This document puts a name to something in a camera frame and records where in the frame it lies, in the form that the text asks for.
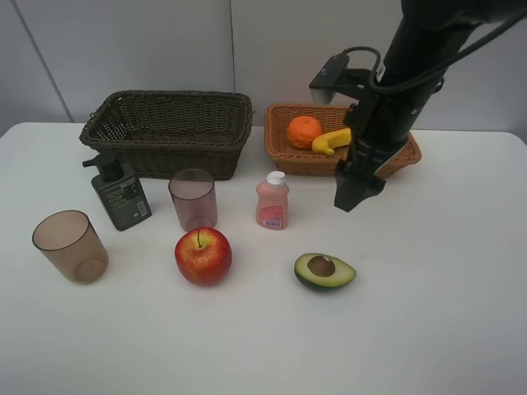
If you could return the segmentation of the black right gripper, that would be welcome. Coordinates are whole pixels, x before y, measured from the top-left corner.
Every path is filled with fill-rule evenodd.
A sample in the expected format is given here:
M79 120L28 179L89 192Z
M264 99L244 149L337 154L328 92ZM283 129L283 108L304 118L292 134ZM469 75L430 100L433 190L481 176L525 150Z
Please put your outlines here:
M351 211L360 202L378 196L385 179L420 161L420 153L410 157L410 128L435 93L435 82L388 94L374 91L364 81L345 84L343 94L357 103L350 106L344 119L352 129L352 142L346 159L336 167L336 208Z

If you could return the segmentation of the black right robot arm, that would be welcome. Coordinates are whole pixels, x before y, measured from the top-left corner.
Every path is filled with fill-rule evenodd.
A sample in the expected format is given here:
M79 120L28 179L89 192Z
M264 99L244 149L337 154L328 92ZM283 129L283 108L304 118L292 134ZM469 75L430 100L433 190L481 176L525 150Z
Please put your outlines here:
M404 149L446 70L526 17L524 1L404 1L402 9L389 51L373 53L369 75L342 70L333 86L359 101L345 119L352 141L335 174L334 205L344 211L382 192L379 171Z

